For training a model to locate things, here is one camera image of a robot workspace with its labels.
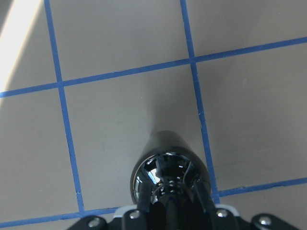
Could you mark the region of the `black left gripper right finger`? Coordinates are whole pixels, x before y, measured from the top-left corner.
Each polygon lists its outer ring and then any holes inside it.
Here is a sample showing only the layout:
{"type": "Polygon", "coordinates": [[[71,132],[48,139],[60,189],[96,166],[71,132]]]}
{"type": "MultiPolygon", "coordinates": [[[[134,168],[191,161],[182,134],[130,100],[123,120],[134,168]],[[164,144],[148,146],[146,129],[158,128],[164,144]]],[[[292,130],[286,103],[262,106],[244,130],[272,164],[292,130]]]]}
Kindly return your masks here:
{"type": "Polygon", "coordinates": [[[194,230],[296,230],[291,223],[268,213],[256,214],[249,221],[241,217],[236,208],[215,204],[210,186],[206,182],[194,182],[192,186],[195,220],[194,230]]]}

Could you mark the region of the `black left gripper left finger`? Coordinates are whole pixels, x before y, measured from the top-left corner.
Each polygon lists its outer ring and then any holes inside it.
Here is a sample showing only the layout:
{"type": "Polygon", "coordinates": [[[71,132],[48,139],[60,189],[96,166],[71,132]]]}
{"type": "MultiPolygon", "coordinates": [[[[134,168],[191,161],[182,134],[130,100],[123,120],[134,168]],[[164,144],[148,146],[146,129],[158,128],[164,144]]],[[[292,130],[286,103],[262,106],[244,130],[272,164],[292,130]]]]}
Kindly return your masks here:
{"type": "MultiPolygon", "coordinates": [[[[151,206],[151,190],[148,184],[142,184],[139,199],[135,209],[125,211],[119,219],[120,230],[147,230],[149,228],[148,214],[151,206]]],[[[73,230],[110,230],[111,223],[99,216],[86,216],[71,226],[73,230]]]]}

